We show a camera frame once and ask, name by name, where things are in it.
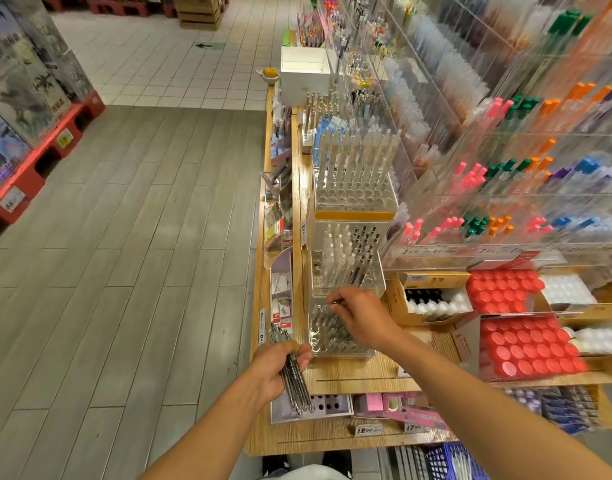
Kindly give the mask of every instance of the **right hand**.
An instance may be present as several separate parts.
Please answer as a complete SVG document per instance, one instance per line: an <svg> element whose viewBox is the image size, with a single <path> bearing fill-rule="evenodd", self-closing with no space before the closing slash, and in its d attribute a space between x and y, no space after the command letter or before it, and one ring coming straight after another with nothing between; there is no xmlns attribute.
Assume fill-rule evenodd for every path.
<svg viewBox="0 0 612 480"><path fill-rule="evenodd" d="M382 351L388 341L401 332L374 291L343 286L328 295L326 303L361 346Z"/></svg>

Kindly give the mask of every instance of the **wooden display table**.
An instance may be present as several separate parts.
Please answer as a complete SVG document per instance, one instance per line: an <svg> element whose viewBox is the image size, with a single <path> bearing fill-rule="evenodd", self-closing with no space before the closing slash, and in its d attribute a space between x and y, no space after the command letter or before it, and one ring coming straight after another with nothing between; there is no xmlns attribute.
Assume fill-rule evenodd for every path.
<svg viewBox="0 0 612 480"><path fill-rule="evenodd" d="M270 132L272 129L271 88L267 101L266 144L264 171L270 167ZM303 279L304 265L308 253L302 249L301 224L307 222L310 182L312 181L312 158L302 155L299 142L301 137L297 128L296 109L292 117L292 205L293 205L293 330L300 343L308 342L307 315L304 304L307 300L307 281ZM250 352L253 356L258 346L259 316L261 310L270 311L270 269L263 266L263 196L265 183L260 185L260 207L258 216L256 271L254 275L254 297ZM424 342L430 344L442 355L453 362L459 362L452 339L446 333L415 329L410 330ZM560 376L541 381L524 383L498 383L498 387L537 386L537 385L596 385L612 383L612 363L598 361L593 364L597 371L574 376ZM377 354L370 360L317 358L305 371L310 394L360 394L365 392L400 392L420 390L413 379L398 379L398 366L390 358ZM591 389L597 396L600 416L604 425L612 428L612 404L601 387ZM355 426L381 422L383 434L355 438ZM283 424L270 424L270 407L265 407L257 417L254 427L246 441L244 451L250 456L282 453L301 453L338 449L384 447L396 445L428 444L455 440L447 431L416 433L405 435L403 425L396 421L369 420L354 417L295 421Z"/></svg>

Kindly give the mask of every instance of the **hand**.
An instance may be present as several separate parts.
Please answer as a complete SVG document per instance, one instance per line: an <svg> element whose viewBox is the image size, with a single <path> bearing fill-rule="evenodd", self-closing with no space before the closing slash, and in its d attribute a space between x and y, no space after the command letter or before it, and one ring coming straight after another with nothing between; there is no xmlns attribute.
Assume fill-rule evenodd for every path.
<svg viewBox="0 0 612 480"><path fill-rule="evenodd" d="M283 379L279 371L286 363L286 356L290 352L295 353L299 368L305 371L312 360L312 350L308 344L299 345L295 340L276 344L265 343L254 352L253 360L246 372L258 383L260 409L283 393Z"/></svg>
<svg viewBox="0 0 612 480"><path fill-rule="evenodd" d="M344 286L326 298L330 310L339 316L360 345L383 352L393 335L401 329L373 291Z"/></svg>

